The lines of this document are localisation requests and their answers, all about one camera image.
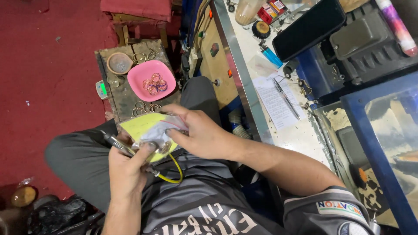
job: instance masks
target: yellow cable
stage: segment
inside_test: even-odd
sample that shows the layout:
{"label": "yellow cable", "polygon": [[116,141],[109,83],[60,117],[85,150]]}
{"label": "yellow cable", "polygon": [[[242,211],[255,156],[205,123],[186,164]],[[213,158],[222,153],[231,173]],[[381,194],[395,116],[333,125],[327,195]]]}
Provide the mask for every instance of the yellow cable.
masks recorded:
{"label": "yellow cable", "polygon": [[180,173],[180,179],[179,180],[169,179],[169,178],[167,178],[167,177],[165,177],[165,176],[163,176],[161,174],[159,174],[158,177],[160,177],[161,179],[163,179],[163,180],[165,180],[167,182],[170,182],[170,183],[173,183],[173,184],[179,184],[179,183],[181,183],[183,181],[183,172],[181,172],[181,168],[178,165],[177,161],[174,159],[173,155],[171,155],[171,153],[169,155],[170,155],[171,159],[174,161],[174,163],[177,166],[178,172]]}

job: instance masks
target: stainless steel edge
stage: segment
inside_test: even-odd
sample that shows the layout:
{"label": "stainless steel edge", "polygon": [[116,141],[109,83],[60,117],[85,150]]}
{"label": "stainless steel edge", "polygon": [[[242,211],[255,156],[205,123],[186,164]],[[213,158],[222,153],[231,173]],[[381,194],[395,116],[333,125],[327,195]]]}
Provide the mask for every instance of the stainless steel edge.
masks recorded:
{"label": "stainless steel edge", "polygon": [[211,0],[209,6],[254,140],[274,144],[226,5],[223,0]]}

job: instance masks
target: shirt patch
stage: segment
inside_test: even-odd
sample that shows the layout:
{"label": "shirt patch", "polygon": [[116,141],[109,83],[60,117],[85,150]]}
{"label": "shirt patch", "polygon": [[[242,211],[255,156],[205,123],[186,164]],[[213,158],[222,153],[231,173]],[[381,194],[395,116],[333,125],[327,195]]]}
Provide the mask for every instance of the shirt patch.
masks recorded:
{"label": "shirt patch", "polygon": [[340,201],[317,202],[316,207],[321,215],[342,215],[360,220],[367,224],[360,209],[350,203]]}
{"label": "shirt patch", "polygon": [[338,235],[369,235],[361,225],[353,222],[343,223],[338,230]]}

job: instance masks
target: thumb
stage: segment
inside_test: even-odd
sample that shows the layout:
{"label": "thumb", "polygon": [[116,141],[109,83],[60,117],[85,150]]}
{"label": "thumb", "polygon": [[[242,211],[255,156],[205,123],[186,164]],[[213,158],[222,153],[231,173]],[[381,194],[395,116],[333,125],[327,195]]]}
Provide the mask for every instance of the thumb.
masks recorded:
{"label": "thumb", "polygon": [[135,168],[140,168],[145,160],[156,150],[156,145],[145,143],[145,145],[136,152],[136,154],[129,161]]}
{"label": "thumb", "polygon": [[185,146],[185,144],[189,141],[190,137],[180,133],[178,130],[174,128],[170,128],[166,130],[166,135],[168,135],[173,141],[180,145]]}

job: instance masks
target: polishing wheel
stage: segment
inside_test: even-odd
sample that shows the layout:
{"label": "polishing wheel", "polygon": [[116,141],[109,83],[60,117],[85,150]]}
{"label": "polishing wheel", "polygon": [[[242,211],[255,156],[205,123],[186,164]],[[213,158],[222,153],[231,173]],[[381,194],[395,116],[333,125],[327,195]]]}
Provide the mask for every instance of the polishing wheel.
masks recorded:
{"label": "polishing wheel", "polygon": [[255,21],[251,29],[252,33],[259,39],[266,39],[270,36],[270,26],[264,21]]}

